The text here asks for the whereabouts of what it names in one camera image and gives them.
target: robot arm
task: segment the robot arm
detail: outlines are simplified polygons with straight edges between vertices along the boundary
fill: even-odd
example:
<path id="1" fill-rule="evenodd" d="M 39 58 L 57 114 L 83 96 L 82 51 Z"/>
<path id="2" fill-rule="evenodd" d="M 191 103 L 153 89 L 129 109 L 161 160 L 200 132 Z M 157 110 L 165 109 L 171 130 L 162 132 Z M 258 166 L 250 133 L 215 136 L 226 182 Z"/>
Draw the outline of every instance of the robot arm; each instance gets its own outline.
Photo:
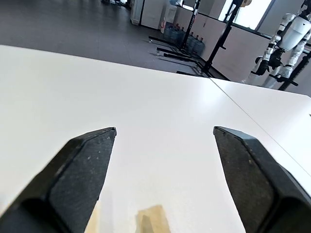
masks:
<path id="1" fill-rule="evenodd" d="M 298 45 L 294 47 L 291 56 L 286 63 L 286 66 L 284 66 L 279 73 L 282 79 L 284 78 L 288 79 L 290 77 L 290 75 L 293 72 L 293 67 L 296 65 L 298 58 L 302 54 L 305 45 L 310 38 L 311 38 L 311 30 L 308 31 L 308 33 L 303 37 L 303 39 L 298 43 Z"/>
<path id="2" fill-rule="evenodd" d="M 267 50 L 265 51 L 262 59 L 264 61 L 269 61 L 271 54 L 273 53 L 273 51 L 275 50 L 275 46 L 278 44 L 279 41 L 281 41 L 282 39 L 282 34 L 284 32 L 284 30 L 286 29 L 287 25 L 292 22 L 294 19 L 296 18 L 295 15 L 293 14 L 286 14 L 283 16 L 282 21 L 280 23 L 280 26 L 278 28 L 278 31 L 276 32 L 275 35 L 272 36 L 270 42 L 269 42 L 269 46 L 267 48 Z"/>
<path id="3" fill-rule="evenodd" d="M 258 57 L 256 59 L 256 66 L 251 71 L 251 74 L 248 79 L 255 79 L 257 75 L 263 75 L 269 67 L 269 61 L 272 53 L 275 50 L 275 46 L 281 41 L 284 30 L 286 26 L 295 19 L 295 15 L 293 14 L 286 14 L 283 16 L 282 21 L 280 23 L 279 29 L 277 30 L 276 34 L 272 36 L 271 40 L 269 41 L 268 48 L 264 52 L 262 57 Z M 247 84 L 252 84 L 252 80 L 245 80 L 243 81 Z"/>

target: white wall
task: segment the white wall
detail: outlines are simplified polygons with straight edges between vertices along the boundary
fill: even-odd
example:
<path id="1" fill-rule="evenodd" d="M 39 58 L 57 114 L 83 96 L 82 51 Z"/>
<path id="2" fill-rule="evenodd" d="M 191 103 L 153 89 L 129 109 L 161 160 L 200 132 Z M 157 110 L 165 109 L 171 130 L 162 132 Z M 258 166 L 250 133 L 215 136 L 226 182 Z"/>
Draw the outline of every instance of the white wall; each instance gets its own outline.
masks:
<path id="1" fill-rule="evenodd" d="M 213 8 L 219 10 L 219 5 L 216 4 Z M 220 12 L 221 9 L 217 13 L 214 12 L 214 17 L 218 17 L 217 14 L 220 14 Z M 175 22 L 179 23 L 181 27 L 186 28 L 190 17 L 191 12 L 179 9 Z M 204 43 L 206 45 L 202 55 L 204 60 L 208 60 L 224 28 L 225 24 L 223 22 L 203 15 L 197 16 L 192 31 L 195 35 L 198 34 L 200 37 L 204 38 Z M 255 59 L 258 56 L 263 55 L 268 46 L 268 42 L 269 40 L 264 37 L 233 27 L 225 42 L 227 50 L 219 49 L 213 61 L 213 66 L 231 81 L 239 82 L 249 75 L 255 65 Z M 289 53 L 285 54 L 282 60 L 285 61 L 289 55 Z M 300 86 L 291 86 L 289 91 L 311 96 L 310 72 L 311 65 L 309 65 L 309 67 L 307 67 L 296 79 L 296 81 L 300 83 Z"/>
<path id="2" fill-rule="evenodd" d="M 199 12 L 205 15 L 209 15 L 215 0 L 201 0 L 199 5 Z"/>
<path id="3" fill-rule="evenodd" d="M 297 14 L 302 3 L 303 0 L 276 0 L 258 31 L 273 35 L 278 29 L 282 17 L 286 13 Z"/>
<path id="4" fill-rule="evenodd" d="M 150 28 L 158 29 L 161 21 L 163 5 L 168 0 L 145 0 L 141 16 L 141 24 Z"/>

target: robot leg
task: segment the robot leg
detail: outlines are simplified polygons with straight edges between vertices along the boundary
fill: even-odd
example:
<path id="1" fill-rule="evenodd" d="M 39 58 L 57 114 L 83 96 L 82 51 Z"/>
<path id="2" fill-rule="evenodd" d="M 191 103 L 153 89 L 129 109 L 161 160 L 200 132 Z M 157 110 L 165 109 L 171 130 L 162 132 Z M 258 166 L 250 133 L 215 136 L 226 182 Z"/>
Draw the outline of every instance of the robot leg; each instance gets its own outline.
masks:
<path id="1" fill-rule="evenodd" d="M 263 60 L 262 57 L 258 57 L 255 62 L 255 67 L 252 69 L 249 76 L 246 79 L 242 80 L 241 83 L 255 85 L 258 82 L 260 76 L 264 75 L 264 73 L 268 69 L 269 61 Z"/>
<path id="2" fill-rule="evenodd" d="M 261 85 L 261 86 L 266 87 L 266 88 L 270 88 L 270 89 L 273 88 L 274 85 L 277 83 L 277 80 L 274 77 L 277 77 L 279 75 L 281 68 L 282 68 L 282 66 L 279 66 L 279 67 L 275 68 L 274 70 L 272 70 L 272 72 L 269 74 L 269 76 L 266 78 L 263 85 Z"/>

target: black pole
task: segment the black pole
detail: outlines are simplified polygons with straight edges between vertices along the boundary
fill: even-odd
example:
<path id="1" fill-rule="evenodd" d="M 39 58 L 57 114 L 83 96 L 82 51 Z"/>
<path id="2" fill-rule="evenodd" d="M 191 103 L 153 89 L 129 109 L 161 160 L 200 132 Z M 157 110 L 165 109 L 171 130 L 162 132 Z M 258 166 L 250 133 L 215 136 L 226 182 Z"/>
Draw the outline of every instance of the black pole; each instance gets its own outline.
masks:
<path id="1" fill-rule="evenodd" d="M 287 89 L 287 87 L 289 87 L 290 84 L 292 84 L 290 81 L 295 80 L 295 78 L 297 78 L 298 74 L 300 74 L 300 72 L 306 67 L 306 65 L 309 63 L 311 58 L 311 52 L 308 53 L 307 56 L 304 56 L 302 58 L 302 61 L 297 65 L 297 67 L 293 70 L 291 76 L 289 77 L 288 81 L 289 82 L 285 82 L 280 88 L 280 91 L 285 91 Z"/>
<path id="2" fill-rule="evenodd" d="M 232 26 L 233 20 L 234 20 L 235 16 L 237 15 L 238 10 L 241 7 L 241 5 L 242 5 L 242 1 L 240 1 L 239 3 L 236 3 L 235 8 L 234 8 L 234 10 L 233 10 L 233 12 L 232 12 L 232 14 L 230 16 L 229 21 L 226 24 L 226 27 L 225 27 L 222 35 L 219 37 L 219 40 L 217 41 L 217 44 L 216 44 L 213 52 L 211 53 L 208 61 L 206 62 L 205 66 L 204 66 L 204 72 L 208 72 L 209 69 L 211 68 L 211 66 L 213 64 L 213 60 L 214 60 L 218 50 L 220 48 L 222 48 L 224 50 L 226 49 L 224 47 L 224 43 L 227 40 L 227 37 L 228 37 L 228 35 L 229 35 L 229 33 L 230 33 L 231 29 L 232 29 L 231 26 Z"/>
<path id="3" fill-rule="evenodd" d="M 230 15 L 230 12 L 231 12 L 232 7 L 233 7 L 233 1 L 232 1 L 231 5 L 230 5 L 228 11 L 227 11 L 227 14 L 225 15 L 225 20 L 224 20 L 225 22 L 227 21 L 227 18 L 228 18 L 228 16 Z"/>
<path id="4" fill-rule="evenodd" d="M 184 48 L 186 47 L 187 39 L 188 39 L 188 37 L 189 37 L 191 28 L 192 28 L 192 26 L 193 26 L 195 17 L 196 17 L 196 15 L 198 14 L 198 9 L 199 9 L 199 5 L 200 5 L 200 1 L 201 1 L 201 0 L 196 0 L 196 2 L 195 2 L 195 4 L 194 4 L 194 8 L 193 8 L 192 16 L 191 16 L 191 19 L 190 19 L 190 22 L 189 22 L 189 26 L 188 26 L 188 28 L 187 28 L 187 31 L 186 31 L 186 34 L 185 34 L 183 43 L 181 43 L 181 46 L 180 46 L 181 49 L 184 49 Z"/>

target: water bottle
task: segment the water bottle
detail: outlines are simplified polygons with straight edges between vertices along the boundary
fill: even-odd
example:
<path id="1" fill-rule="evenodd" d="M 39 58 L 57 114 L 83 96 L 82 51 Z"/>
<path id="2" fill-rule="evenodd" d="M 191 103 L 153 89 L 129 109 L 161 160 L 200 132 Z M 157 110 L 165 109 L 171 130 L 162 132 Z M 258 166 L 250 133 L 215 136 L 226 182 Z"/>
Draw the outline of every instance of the water bottle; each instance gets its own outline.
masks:
<path id="1" fill-rule="evenodd" d="M 193 37 L 193 32 L 191 32 L 191 34 L 190 34 L 190 35 L 188 36 L 188 38 L 187 38 L 186 47 L 189 46 L 190 42 L 191 42 L 193 39 L 194 39 L 194 37 Z"/>
<path id="2" fill-rule="evenodd" d="M 190 41 L 187 52 L 192 54 L 193 47 L 195 46 L 196 42 L 198 41 L 199 35 L 196 35 L 196 37 L 192 37 L 193 39 Z"/>
<path id="3" fill-rule="evenodd" d="M 177 44 L 178 43 L 178 37 L 179 37 L 179 26 L 177 25 L 176 28 L 171 31 L 170 41 L 174 44 Z"/>
<path id="4" fill-rule="evenodd" d="M 179 32 L 179 36 L 178 36 L 178 45 L 181 46 L 181 44 L 184 41 L 186 33 L 184 32 L 184 27 L 182 27 L 181 31 Z"/>
<path id="5" fill-rule="evenodd" d="M 163 39 L 169 41 L 171 39 L 171 32 L 173 29 L 173 24 L 166 22 L 165 24 L 165 29 L 164 29 L 164 33 L 163 33 Z"/>
<path id="6" fill-rule="evenodd" d="M 197 54 L 198 56 L 201 56 L 204 48 L 205 44 L 203 43 L 203 37 L 201 37 L 201 39 L 195 43 L 193 47 L 193 53 Z"/>

